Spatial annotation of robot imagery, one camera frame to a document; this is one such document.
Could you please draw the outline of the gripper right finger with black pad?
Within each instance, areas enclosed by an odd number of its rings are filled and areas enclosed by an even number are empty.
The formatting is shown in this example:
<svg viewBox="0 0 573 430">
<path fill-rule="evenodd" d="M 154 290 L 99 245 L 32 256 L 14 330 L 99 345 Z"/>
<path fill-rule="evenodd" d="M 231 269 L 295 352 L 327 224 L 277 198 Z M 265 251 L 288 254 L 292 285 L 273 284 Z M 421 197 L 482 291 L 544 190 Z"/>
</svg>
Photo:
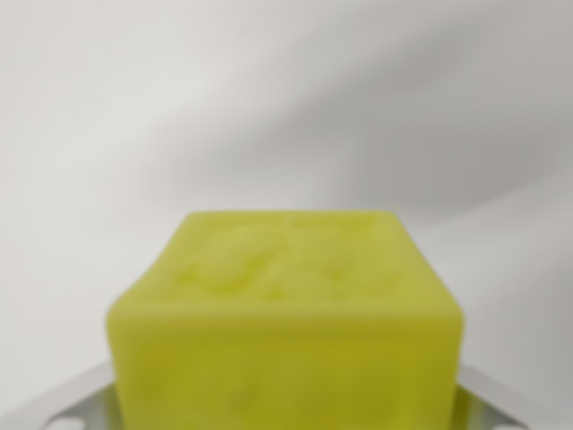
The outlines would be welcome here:
<svg viewBox="0 0 573 430">
<path fill-rule="evenodd" d="M 453 429 L 532 429 L 528 412 L 527 400 L 508 386 L 475 367 L 460 367 Z"/>
</svg>

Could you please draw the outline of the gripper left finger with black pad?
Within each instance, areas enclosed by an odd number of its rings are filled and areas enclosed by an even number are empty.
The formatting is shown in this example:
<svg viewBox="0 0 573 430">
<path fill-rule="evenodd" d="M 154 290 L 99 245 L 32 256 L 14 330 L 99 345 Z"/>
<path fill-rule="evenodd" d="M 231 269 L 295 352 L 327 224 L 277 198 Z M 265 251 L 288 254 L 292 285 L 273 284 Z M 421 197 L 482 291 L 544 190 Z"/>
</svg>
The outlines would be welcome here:
<svg viewBox="0 0 573 430">
<path fill-rule="evenodd" d="M 3 429 L 123 429 L 115 374 L 104 362 L 1 416 Z"/>
</svg>

